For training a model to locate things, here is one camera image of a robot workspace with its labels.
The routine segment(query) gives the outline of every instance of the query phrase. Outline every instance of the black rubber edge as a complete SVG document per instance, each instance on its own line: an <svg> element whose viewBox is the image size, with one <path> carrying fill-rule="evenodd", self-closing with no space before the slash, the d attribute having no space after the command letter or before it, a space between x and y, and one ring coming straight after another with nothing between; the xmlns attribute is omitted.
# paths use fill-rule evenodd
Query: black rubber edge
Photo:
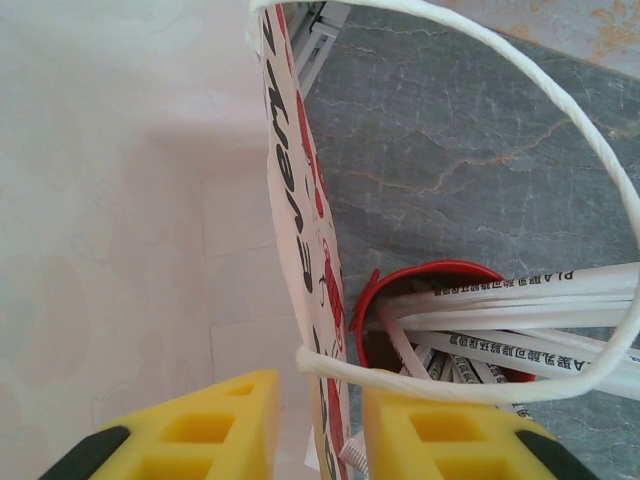
<svg viewBox="0 0 640 480"><path fill-rule="evenodd" d="M122 426L89 435L47 470L40 480L89 480L129 435L129 429Z"/></svg>
<svg viewBox="0 0 640 480"><path fill-rule="evenodd" d="M557 441L529 430L520 430L516 432L516 436L557 480L598 480Z"/></svg>

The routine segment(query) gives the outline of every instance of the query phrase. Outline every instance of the gray marble floor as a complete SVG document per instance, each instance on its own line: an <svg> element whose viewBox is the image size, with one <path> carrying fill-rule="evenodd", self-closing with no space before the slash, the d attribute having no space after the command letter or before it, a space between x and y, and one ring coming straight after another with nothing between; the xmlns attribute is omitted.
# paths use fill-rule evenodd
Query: gray marble floor
<svg viewBox="0 0 640 480"><path fill-rule="evenodd" d="M640 83L514 43L574 95L640 184ZM637 260L620 199L575 127L464 35L354 8L307 109L349 309L376 267L453 257L515 277ZM638 403L590 393L530 407L602 480L640 477Z"/></svg>

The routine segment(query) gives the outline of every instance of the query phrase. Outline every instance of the red cup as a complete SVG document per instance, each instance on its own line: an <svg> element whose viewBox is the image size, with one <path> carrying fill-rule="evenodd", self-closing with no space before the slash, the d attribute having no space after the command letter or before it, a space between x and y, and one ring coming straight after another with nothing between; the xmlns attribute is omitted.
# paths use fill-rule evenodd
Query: red cup
<svg viewBox="0 0 640 480"><path fill-rule="evenodd" d="M383 368L399 372L402 363L391 345L386 332L367 332L364 334L364 323L369 305L378 296L392 296L414 293L412 280L420 280L429 284L437 283L443 288L464 287L481 283L504 280L498 273L476 263L462 260L439 260L417 267L409 267L387 275L380 279L380 270L371 274L369 282L360 292L353 306L353 319L349 331L356 334L358 358L363 367ZM504 369L510 382L531 382L535 376Z"/></svg>

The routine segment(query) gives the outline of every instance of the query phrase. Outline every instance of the paper bag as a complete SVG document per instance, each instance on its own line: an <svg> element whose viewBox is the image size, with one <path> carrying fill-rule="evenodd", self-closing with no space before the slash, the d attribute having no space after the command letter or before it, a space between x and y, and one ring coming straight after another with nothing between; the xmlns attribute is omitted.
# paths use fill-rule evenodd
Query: paper bag
<svg viewBox="0 0 640 480"><path fill-rule="evenodd" d="M260 28L269 121L267 175L282 269L304 344L346 360L336 236L282 7L268 8ZM349 436L348 385L313 378L310 392L322 478L346 480L347 469L338 453Z"/></svg>

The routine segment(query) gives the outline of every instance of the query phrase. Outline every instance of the white rope handle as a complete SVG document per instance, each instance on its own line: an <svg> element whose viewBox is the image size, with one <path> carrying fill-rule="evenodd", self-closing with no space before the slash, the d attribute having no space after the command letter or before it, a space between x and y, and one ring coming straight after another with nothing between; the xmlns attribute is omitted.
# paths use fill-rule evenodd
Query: white rope handle
<svg viewBox="0 0 640 480"><path fill-rule="evenodd" d="M260 52L259 20L263 10L282 0L250 0L250 35ZM422 0L344 0L352 5L378 7L427 18L481 41L513 63L529 77L549 99L573 121L604 165L618 187L627 211L636 241L640 246L640 198L631 180L620 165L615 153L576 101L530 58L514 48L491 30L449 9L431 5ZM525 403L557 400L581 395L593 389L616 368L626 350L640 332L640 286L618 328L595 359L580 375L571 378L543 380L532 383L501 385L461 385L425 381L416 378L389 375L369 370L328 356L318 355L301 347L296 355L298 369L303 373L333 377L367 387L384 388L393 392L432 398L441 401L475 402L487 404Z"/></svg>

